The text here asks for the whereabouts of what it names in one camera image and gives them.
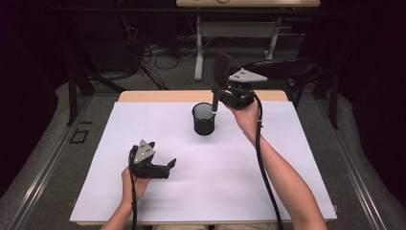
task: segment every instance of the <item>table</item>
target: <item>table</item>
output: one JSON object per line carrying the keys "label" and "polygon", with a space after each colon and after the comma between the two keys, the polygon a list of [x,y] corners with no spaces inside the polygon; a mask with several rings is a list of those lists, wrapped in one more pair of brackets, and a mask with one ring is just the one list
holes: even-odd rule
{"label": "table", "polygon": [[[264,108],[262,134],[303,176],[325,219],[336,219],[293,104],[282,91],[257,94]],[[156,142],[152,163],[166,165],[173,158],[177,162],[168,180],[150,182],[139,202],[139,224],[276,221],[255,150],[243,141],[231,112],[221,104],[214,133],[194,133],[192,107],[211,99],[210,91],[200,90],[124,92],[110,115],[70,220],[83,225],[108,220],[121,199],[121,171],[128,152],[145,139]],[[289,221],[277,196],[276,200],[282,220]]]}
{"label": "table", "polygon": [[[320,0],[230,0],[219,3],[217,0],[176,0],[178,7],[186,8],[309,8],[319,7]],[[196,36],[197,55],[194,79],[201,81],[203,69],[202,36],[217,37],[271,37],[265,58],[272,59],[281,27],[281,19],[275,22],[202,22],[197,16]]]}

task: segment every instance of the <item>cable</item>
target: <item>cable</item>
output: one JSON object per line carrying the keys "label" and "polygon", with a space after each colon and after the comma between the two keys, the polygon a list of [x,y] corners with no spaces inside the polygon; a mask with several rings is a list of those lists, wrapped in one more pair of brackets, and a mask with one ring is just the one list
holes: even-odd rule
{"label": "cable", "polygon": [[269,197],[271,198],[272,204],[274,205],[275,214],[276,214],[277,220],[278,220],[278,228],[280,230],[283,230],[281,214],[278,209],[278,204],[272,193],[271,186],[269,184],[268,177],[267,177],[265,169],[263,167],[262,157],[260,154],[259,139],[260,139],[260,129],[262,128],[262,111],[263,111],[262,104],[260,103],[259,97],[257,96],[256,93],[254,93],[254,97],[257,99],[257,102],[258,102],[258,124],[257,124],[257,135],[256,135],[255,145],[256,145],[256,150],[257,150],[259,169],[260,169],[260,173],[262,174],[262,179],[263,179],[263,182],[265,183],[266,190],[268,191]]}
{"label": "cable", "polygon": [[131,230],[136,230],[137,228],[137,214],[138,214],[138,209],[137,209],[137,194],[135,192],[135,181],[137,179],[134,179],[134,174],[132,173],[131,170],[131,159],[132,159],[132,154],[129,155],[128,157],[128,169],[129,169],[129,177],[131,180],[131,195],[132,195],[132,226]]}

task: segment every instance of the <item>white table surface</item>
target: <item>white table surface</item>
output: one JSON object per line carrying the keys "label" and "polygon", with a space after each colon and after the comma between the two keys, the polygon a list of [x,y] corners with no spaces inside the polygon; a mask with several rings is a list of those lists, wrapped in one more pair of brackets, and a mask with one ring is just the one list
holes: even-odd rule
{"label": "white table surface", "polygon": [[[121,200],[128,153],[144,139],[156,143],[153,164],[177,162],[169,179],[149,183],[138,203],[139,224],[275,221],[255,149],[232,113],[221,103],[214,133],[199,136],[192,121],[197,103],[115,103],[70,220],[91,224],[111,217]],[[304,178],[324,218],[336,219],[292,103],[262,104],[262,135]],[[275,197],[282,219],[290,220]]]}
{"label": "white table surface", "polygon": [[319,7],[320,0],[176,0],[178,7]]}

